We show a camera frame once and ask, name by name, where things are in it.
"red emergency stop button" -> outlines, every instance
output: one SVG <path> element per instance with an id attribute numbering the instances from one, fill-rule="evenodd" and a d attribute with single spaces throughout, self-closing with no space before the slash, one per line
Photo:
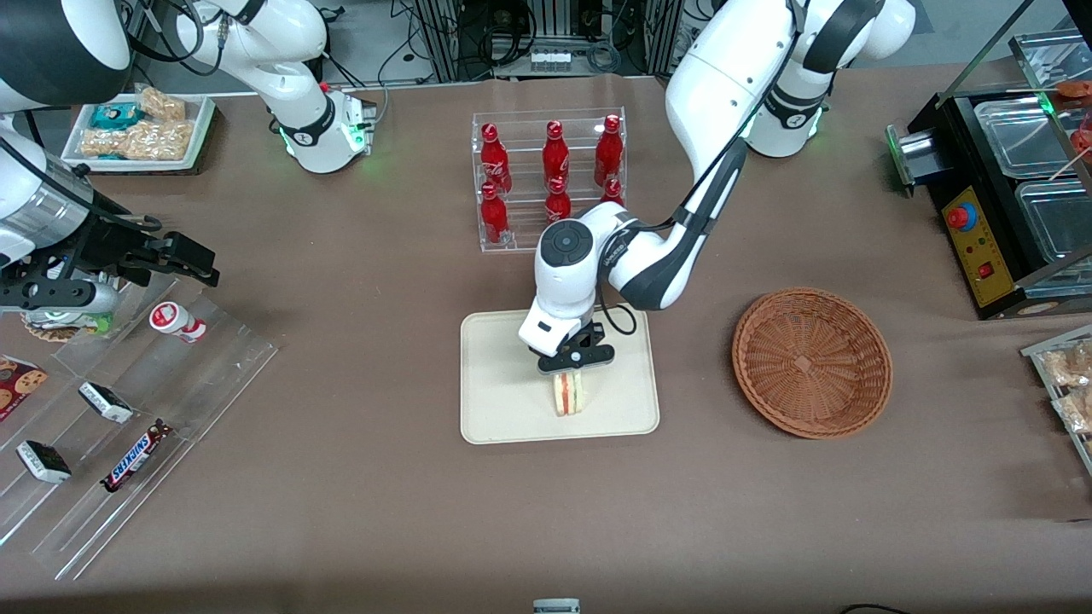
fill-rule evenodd
<path id="1" fill-rule="evenodd" d="M 959 206 L 953 206 L 948 211 L 948 215 L 945 217 L 945 222 L 948 223 L 948 227 L 956 228 L 961 233 L 965 233 L 973 228 L 977 221 L 978 212 L 970 202 L 964 202 Z"/>

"red bottle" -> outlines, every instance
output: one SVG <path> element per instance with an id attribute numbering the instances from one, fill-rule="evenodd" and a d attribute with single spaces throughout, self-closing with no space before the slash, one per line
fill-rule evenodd
<path id="1" fill-rule="evenodd" d="M 546 197 L 546 222 L 553 224 L 558 220 L 565 220 L 572 213 L 572 201 L 569 194 L 565 193 L 569 182 L 560 175 L 551 177 L 546 184 L 549 196 Z"/>
<path id="2" fill-rule="evenodd" d="M 609 177 L 615 177 L 621 169 L 621 134 L 618 129 L 621 119 L 617 115 L 608 115 L 603 120 L 603 134 L 595 145 L 595 185 L 602 186 Z"/>
<path id="3" fill-rule="evenodd" d="M 492 181 L 505 193 L 512 191 L 512 173 L 508 168 L 508 150 L 500 143 L 497 137 L 497 126 L 486 123 L 482 126 L 482 168 L 485 170 L 485 178 Z"/>
<path id="4" fill-rule="evenodd" d="M 569 180 L 569 145 L 561 137 L 561 122 L 550 120 L 546 125 L 546 146 L 543 147 L 543 179 L 548 182 L 554 177 Z"/>
<path id="5" fill-rule="evenodd" d="M 482 223 L 485 224 L 485 237 L 489 243 L 503 245 L 512 240 L 512 231 L 508 228 L 508 209 L 505 201 L 497 196 L 497 186 L 482 186 Z"/>
<path id="6" fill-rule="evenodd" d="M 626 206 L 626 203 L 621 201 L 621 181 L 617 177 L 609 177 L 603 184 L 603 198 L 600 199 L 600 202 L 617 202 Z"/>

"table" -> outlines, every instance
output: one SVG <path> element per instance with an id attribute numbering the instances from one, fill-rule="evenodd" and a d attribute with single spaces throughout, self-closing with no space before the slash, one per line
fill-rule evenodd
<path id="1" fill-rule="evenodd" d="M 213 247 L 207 295 L 282 351 L 79 581 L 16 534 L 2 610 L 1088 611 L 1092 533 L 1061 522 L 1092 517 L 1088 481 L 1018 353 L 1088 318 L 975 321 L 883 141 L 956 69 L 843 71 L 804 152 L 751 154 L 686 293 L 650 315 L 655 433 L 498 447 L 459 434 L 459 324 L 525 308 L 532 256 L 478 251 L 471 115 L 625 105 L 628 201 L 658 221 L 690 185 L 663 86 L 396 91 L 373 155 L 331 176 L 284 154 L 258 98 L 217 99 L 203 175 L 95 185 Z M 854 302 L 891 347 L 890 404 L 858 436 L 782 434 L 729 375 L 737 317 L 792 285 Z M 13 320 L 5 351 L 54 350 Z"/>

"clear acrylic bottle rack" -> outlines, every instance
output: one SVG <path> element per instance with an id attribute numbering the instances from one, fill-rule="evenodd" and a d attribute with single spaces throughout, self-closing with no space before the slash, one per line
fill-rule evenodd
<path id="1" fill-rule="evenodd" d="M 49 510 L 33 523 L 45 534 L 33 554 L 56 579 L 75 579 L 87 568 L 276 353 L 211 300 L 179 285 L 169 283 L 165 294 L 155 284 L 126 288 L 133 296 L 122 305 L 130 300 L 139 307 L 132 319 L 112 335 L 73 339 L 57 352 L 46 366 L 50 378 L 27 400 L 39 403 L 0 446 L 0 531 L 7 540 L 32 515 Z M 203 319 L 205 335 L 188 344 L 147 326 L 163 298 Z M 88 380 L 110 388 L 135 414 L 124 424 L 102 417 L 78 392 Z M 106 492 L 99 480 L 156 418 L 175 430 L 117 493 Z M 14 452 L 25 439 L 57 448 L 72 476 L 59 485 L 34 479 Z"/>
<path id="2" fill-rule="evenodd" d="M 565 128 L 565 142 L 569 145 L 569 198 L 572 214 L 598 204 L 603 188 L 595 185 L 595 145 L 603 133 L 607 115 L 621 118 L 618 133 L 626 143 L 626 108 L 594 108 L 567 110 L 534 110 L 517 113 L 477 113 L 471 126 L 471 161 L 474 172 L 475 215 L 478 222 L 478 243 L 482 251 L 533 250 L 538 236 L 546 229 L 546 186 L 543 178 L 543 145 L 546 144 L 546 123 L 551 119 Z M 502 194 L 508 206 L 508 224 L 512 239 L 505 245 L 489 243 L 482 222 L 482 126 L 494 123 L 500 142 L 508 150 L 512 173 L 512 190 Z M 622 199 L 626 198 L 626 157 L 622 153 L 619 178 Z"/>

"wicker basket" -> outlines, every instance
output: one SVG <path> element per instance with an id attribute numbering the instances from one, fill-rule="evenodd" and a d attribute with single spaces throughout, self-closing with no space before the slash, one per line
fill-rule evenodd
<path id="1" fill-rule="evenodd" d="M 821 290 L 787 288 L 751 304 L 736 326 L 732 365 L 759 413 L 811 439 L 859 432 L 891 394 L 891 353 L 879 330 Z"/>

